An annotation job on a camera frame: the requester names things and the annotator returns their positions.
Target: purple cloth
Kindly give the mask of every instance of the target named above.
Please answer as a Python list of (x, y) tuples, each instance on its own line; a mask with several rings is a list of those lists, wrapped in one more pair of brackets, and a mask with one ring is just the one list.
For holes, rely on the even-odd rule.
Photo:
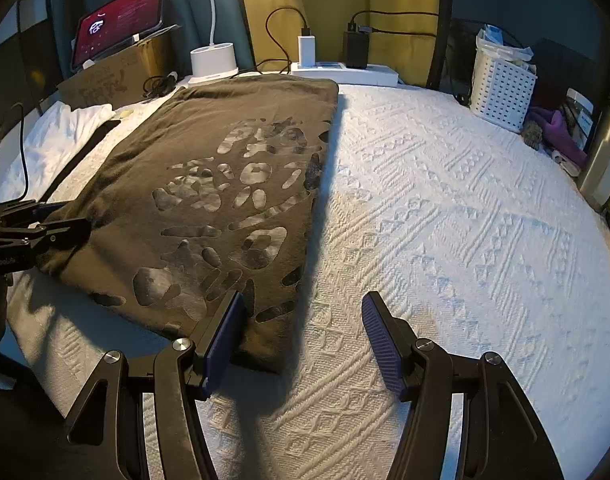
[(549, 142), (560, 153), (565, 155), (576, 166), (582, 168), (587, 159), (587, 154), (576, 146), (576, 143), (569, 136), (567, 125), (563, 114), (556, 110), (552, 112), (537, 106), (530, 107), (527, 112), (526, 121), (535, 121), (543, 130), (543, 138)]

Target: plastic bag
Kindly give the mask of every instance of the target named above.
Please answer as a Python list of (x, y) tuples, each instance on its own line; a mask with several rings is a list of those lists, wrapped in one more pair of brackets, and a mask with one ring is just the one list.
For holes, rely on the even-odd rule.
[(494, 25), (485, 25), (483, 39), (485, 41), (489, 41), (490, 43), (502, 45), (502, 30)]
[(476, 36), (476, 48), (492, 58), (504, 59), (510, 63), (515, 61), (527, 63), (534, 56), (534, 53), (530, 47), (516, 48), (513, 46), (492, 43), (491, 41), (486, 41), (484, 35), (485, 31), (480, 29), (478, 35)]

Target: white plastic basket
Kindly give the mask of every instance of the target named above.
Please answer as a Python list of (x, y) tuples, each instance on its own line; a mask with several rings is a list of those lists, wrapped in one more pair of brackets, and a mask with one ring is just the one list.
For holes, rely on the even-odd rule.
[(536, 76), (504, 59), (476, 52), (469, 109), (490, 123), (520, 132)]

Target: white bedsheet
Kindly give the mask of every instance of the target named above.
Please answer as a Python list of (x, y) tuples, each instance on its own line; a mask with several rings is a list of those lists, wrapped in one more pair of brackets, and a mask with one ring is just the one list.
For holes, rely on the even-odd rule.
[[(610, 260), (590, 208), (551, 160), (448, 95), (341, 86), (335, 129), (287, 373), (230, 366), (197, 404), (220, 478), (387, 476), (407, 407), (384, 388), (361, 323), (362, 295), (378, 290), (447, 351), (503, 355), (565, 478), (584, 479), (610, 445)], [(117, 130), (58, 200), (76, 196), (127, 135)], [(165, 344), (37, 272), (17, 276), (9, 320), (63, 413), (104, 351)], [(145, 401), (150, 472), (161, 478)], [(453, 478), (461, 413), (443, 478)]]
[[(94, 131), (113, 115), (112, 105), (72, 111), (60, 101), (54, 103), (29, 132), (24, 132), (29, 183), (26, 198), (41, 198), (59, 172), (90, 140)], [(3, 142), (18, 145), (18, 140), (11, 137), (6, 137)], [(19, 153), (0, 184), (0, 202), (21, 196), (24, 189), (25, 176)]]

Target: power strip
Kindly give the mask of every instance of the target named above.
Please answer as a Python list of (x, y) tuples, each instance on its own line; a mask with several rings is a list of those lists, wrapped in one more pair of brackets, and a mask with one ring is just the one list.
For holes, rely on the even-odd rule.
[(367, 68), (348, 68), (341, 62), (319, 61), (316, 66), (301, 68), (299, 63), (291, 64), (291, 74), (315, 79), (331, 79), (338, 84), (397, 86), (399, 74), (385, 65), (370, 65)]

